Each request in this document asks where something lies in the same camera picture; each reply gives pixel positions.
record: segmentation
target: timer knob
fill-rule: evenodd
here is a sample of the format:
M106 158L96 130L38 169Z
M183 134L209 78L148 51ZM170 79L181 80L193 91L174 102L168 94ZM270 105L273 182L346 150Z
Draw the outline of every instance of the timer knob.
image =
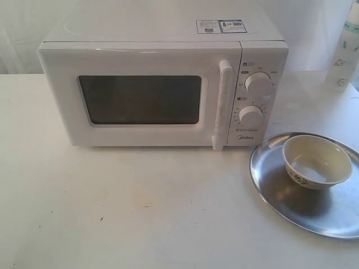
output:
M248 93L252 96L268 96L271 94L272 86L270 77L264 72L251 74L245 82Z
M263 121L262 110L255 105L246 106L240 111L241 125L248 129L259 127Z

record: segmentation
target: stainless steel plate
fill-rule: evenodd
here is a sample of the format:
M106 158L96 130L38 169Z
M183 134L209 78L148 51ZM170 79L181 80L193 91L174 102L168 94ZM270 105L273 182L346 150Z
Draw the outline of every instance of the stainless steel plate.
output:
M342 239L359 238L359 154L338 141L352 160L353 173L344 183L315 191L287 174L282 147L287 139L310 133L284 133L268 138L251 157L251 176L263 200L294 224L313 233Z

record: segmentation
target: bottle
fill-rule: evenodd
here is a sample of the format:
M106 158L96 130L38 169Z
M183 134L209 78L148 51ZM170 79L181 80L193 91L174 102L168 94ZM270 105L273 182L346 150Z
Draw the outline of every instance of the bottle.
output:
M359 0L354 0L325 79L327 89L344 92L359 61Z

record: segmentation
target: table surface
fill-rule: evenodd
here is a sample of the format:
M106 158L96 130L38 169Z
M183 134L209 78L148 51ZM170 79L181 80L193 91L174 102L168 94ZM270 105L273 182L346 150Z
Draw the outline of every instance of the table surface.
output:
M359 93L285 73L267 136L314 132L359 150ZM280 217L253 148L73 147L43 75L0 76L0 268L357 268L359 240Z

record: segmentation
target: white microwave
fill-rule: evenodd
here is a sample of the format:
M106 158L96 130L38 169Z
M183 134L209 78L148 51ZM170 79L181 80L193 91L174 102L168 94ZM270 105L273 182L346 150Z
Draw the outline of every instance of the white microwave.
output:
M253 146L288 48L250 0L87 0L38 49L73 145Z

